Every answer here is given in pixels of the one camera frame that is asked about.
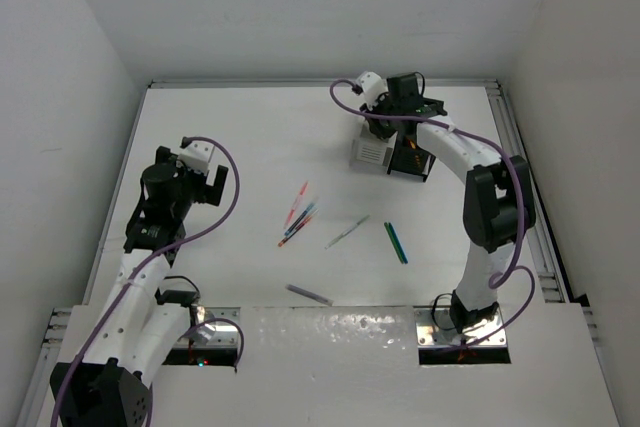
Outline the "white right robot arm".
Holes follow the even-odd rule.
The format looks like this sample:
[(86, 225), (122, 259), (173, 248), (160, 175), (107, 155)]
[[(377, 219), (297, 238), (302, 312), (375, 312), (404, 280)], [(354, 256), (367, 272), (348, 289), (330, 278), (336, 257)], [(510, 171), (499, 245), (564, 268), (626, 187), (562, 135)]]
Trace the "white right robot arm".
[(497, 289), (514, 272), (525, 233), (536, 222), (528, 163), (495, 142), (457, 127), (443, 102), (420, 92), (414, 74), (356, 80), (360, 110), (378, 137), (409, 134), (464, 185), (463, 225), (470, 247), (463, 276), (451, 294), (449, 318), (462, 332), (492, 317)]

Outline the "light blue pencil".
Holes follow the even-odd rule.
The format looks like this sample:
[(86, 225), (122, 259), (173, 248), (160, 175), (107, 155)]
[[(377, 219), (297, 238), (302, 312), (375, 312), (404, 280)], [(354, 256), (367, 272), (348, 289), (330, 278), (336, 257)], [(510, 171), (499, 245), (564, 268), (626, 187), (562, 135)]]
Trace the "light blue pencil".
[(405, 253), (405, 250), (404, 250), (404, 248), (403, 248), (403, 246), (402, 246), (402, 244), (400, 242), (400, 239), (399, 239), (399, 236), (398, 236), (398, 234), (396, 232), (396, 229), (395, 229), (395, 227), (393, 226), (392, 223), (389, 223), (389, 229), (390, 229), (390, 231), (391, 231), (391, 233), (393, 235), (397, 250), (398, 250), (399, 255), (400, 255), (401, 259), (402, 259), (402, 263), (405, 264), (405, 265), (408, 264), (408, 257), (407, 257), (407, 255)]

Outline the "green pencil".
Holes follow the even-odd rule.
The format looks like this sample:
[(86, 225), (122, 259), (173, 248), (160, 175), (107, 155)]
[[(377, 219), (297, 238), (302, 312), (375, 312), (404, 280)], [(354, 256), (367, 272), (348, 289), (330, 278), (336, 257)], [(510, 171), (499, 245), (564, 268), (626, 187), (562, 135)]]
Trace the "green pencil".
[(388, 237), (389, 237), (389, 239), (390, 239), (390, 241), (391, 241), (391, 244), (392, 244), (392, 246), (393, 246), (393, 248), (394, 248), (394, 251), (395, 251), (395, 253), (396, 253), (396, 256), (398, 257), (399, 262), (400, 262), (401, 264), (405, 264), (405, 263), (406, 263), (406, 261), (405, 261), (404, 254), (403, 254), (403, 252), (402, 252), (402, 249), (401, 249), (401, 247), (400, 247), (400, 244), (399, 244), (399, 242), (398, 242), (398, 239), (397, 239), (397, 237), (396, 237), (396, 235), (395, 235), (395, 233), (394, 233), (394, 231), (393, 231), (393, 229), (392, 229), (391, 224), (390, 224), (389, 222), (384, 222), (384, 227), (385, 227), (385, 230), (386, 230), (386, 232), (387, 232), (387, 235), (388, 235)]

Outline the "white green pen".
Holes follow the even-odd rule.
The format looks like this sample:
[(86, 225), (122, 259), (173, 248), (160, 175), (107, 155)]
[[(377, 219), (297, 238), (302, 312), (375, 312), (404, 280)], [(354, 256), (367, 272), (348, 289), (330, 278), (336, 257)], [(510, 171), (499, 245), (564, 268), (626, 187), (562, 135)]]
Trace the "white green pen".
[(353, 225), (349, 226), (347, 229), (345, 229), (343, 232), (341, 232), (340, 234), (338, 234), (335, 238), (333, 238), (331, 241), (329, 241), (326, 246), (324, 247), (325, 250), (330, 249), (331, 247), (333, 247), (334, 245), (336, 245), (338, 242), (340, 242), (342, 239), (344, 239), (345, 237), (349, 236), (353, 231), (355, 231), (358, 227), (360, 227), (364, 222), (366, 222), (368, 219), (370, 218), (370, 215), (365, 215), (364, 217), (362, 217), (361, 219), (357, 220)]

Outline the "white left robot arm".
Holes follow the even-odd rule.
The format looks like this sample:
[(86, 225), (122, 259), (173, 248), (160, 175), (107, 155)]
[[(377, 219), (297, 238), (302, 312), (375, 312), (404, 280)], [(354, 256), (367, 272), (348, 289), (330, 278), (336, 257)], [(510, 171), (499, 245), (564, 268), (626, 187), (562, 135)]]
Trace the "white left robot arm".
[(125, 228), (120, 266), (98, 320), (70, 362), (50, 377), (52, 426), (148, 426), (153, 379), (174, 344), (197, 326), (193, 294), (160, 286), (188, 235), (184, 221), (195, 204), (217, 206), (235, 161), (207, 180), (214, 152), (228, 151), (207, 137), (185, 137), (178, 152), (159, 147), (141, 174), (140, 195)]

